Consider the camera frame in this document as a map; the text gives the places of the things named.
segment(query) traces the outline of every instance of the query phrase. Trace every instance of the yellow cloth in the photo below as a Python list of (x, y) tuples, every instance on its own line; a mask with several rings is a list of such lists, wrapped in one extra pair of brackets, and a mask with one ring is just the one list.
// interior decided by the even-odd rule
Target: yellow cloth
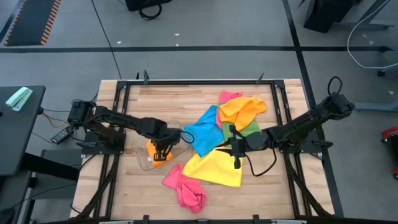
[(195, 153), (185, 165), (182, 174), (187, 177), (214, 182), (229, 187), (240, 187), (243, 174), (242, 166), (239, 169), (235, 169), (234, 157), (215, 149), (229, 148), (214, 148), (203, 157)]
[(151, 163), (154, 167), (160, 166), (160, 165), (164, 164), (165, 162), (173, 159), (173, 155), (170, 152), (167, 154), (166, 161), (155, 161), (154, 155), (156, 153), (156, 148), (155, 148), (155, 145), (152, 144), (152, 142), (150, 140), (147, 141), (147, 150), (148, 150), (148, 155), (152, 158)]
[(258, 113), (267, 110), (266, 103), (256, 97), (237, 97), (220, 105), (220, 121), (231, 122), (240, 131), (249, 125)]

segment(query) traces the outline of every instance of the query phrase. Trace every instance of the cloth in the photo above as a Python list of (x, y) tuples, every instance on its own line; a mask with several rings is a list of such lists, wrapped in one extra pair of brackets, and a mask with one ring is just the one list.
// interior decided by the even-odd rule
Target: cloth
[(163, 180), (163, 184), (177, 191), (177, 201), (192, 213), (200, 212), (205, 206), (206, 194), (198, 180), (182, 175), (184, 165), (175, 165)]
[[(224, 141), (227, 141), (228, 138), (232, 137), (231, 131), (229, 131), (229, 126), (233, 124), (230, 122), (223, 122), (223, 134), (224, 134)], [(247, 125), (244, 129), (240, 130), (240, 133), (246, 137), (249, 134), (256, 132), (256, 131), (261, 131), (259, 125), (257, 124), (256, 120), (252, 120), (249, 125)]]
[[(233, 93), (233, 92), (230, 92), (230, 91), (222, 90), (221, 93), (220, 93), (220, 97), (218, 98), (218, 102), (219, 103), (226, 103), (229, 100), (235, 99), (235, 98), (237, 98), (239, 96), (243, 96), (243, 92)], [(220, 115), (218, 114), (218, 110), (217, 110), (216, 123), (217, 123), (217, 126), (219, 128), (222, 128), (221, 121), (220, 121)]]
[(267, 110), (266, 103), (256, 97), (237, 97), (220, 105), (220, 121), (231, 122), (240, 131), (249, 125), (258, 113)]
[(152, 159), (152, 160), (151, 160), (151, 163), (152, 163), (152, 165), (153, 165), (154, 167), (160, 166), (160, 165), (164, 164), (165, 162), (167, 162), (167, 161), (173, 159), (173, 155), (172, 155), (172, 153), (170, 152), (170, 153), (167, 154), (166, 161), (155, 161), (155, 160), (154, 160), (154, 155), (155, 155), (155, 153), (156, 153), (156, 148), (155, 148), (155, 145), (152, 144), (152, 142), (151, 142), (150, 140), (147, 141), (147, 150), (148, 150), (148, 155), (149, 155), (150, 158)]
[(216, 110), (217, 106), (211, 105), (195, 124), (184, 127), (185, 131), (195, 137), (191, 145), (200, 157), (206, 155), (224, 139), (222, 130), (216, 125)]
[[(230, 147), (218, 147), (215, 149), (230, 149)], [(204, 157), (198, 154), (187, 162), (182, 174), (200, 180), (205, 180), (229, 187), (240, 187), (242, 182), (243, 166), (234, 168), (233, 156), (217, 150), (212, 150)]]

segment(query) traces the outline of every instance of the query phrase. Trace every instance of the pink cloth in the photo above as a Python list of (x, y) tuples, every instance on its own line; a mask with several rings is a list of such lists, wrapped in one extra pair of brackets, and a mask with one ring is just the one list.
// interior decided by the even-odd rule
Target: pink cloth
[(182, 175), (184, 165), (175, 165), (163, 180), (163, 184), (177, 191), (177, 201), (192, 213), (200, 212), (205, 206), (206, 194), (198, 180)]
[[(230, 91), (223, 90), (220, 93), (220, 98), (218, 99), (218, 102), (219, 103), (226, 103), (229, 100), (235, 99), (235, 98), (240, 97), (240, 96), (243, 96), (243, 92), (232, 93)], [(218, 108), (217, 108), (216, 123), (217, 123), (217, 126), (219, 128), (223, 128), (221, 126), (220, 115), (218, 114)]]

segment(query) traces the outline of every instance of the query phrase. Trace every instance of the blue cloth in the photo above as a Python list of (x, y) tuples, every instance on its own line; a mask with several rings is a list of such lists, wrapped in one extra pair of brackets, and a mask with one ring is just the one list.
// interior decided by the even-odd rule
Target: blue cloth
[(216, 112), (217, 106), (212, 105), (195, 124), (186, 125), (184, 128), (195, 137), (191, 145), (200, 157), (224, 141), (223, 131), (216, 124)]

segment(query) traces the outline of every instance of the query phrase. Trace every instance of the black floor mat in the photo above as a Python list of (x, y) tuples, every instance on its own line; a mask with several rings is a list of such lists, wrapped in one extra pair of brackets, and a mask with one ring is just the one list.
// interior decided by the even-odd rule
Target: black floor mat
[(45, 45), (60, 3), (60, 0), (25, 0), (4, 45)]

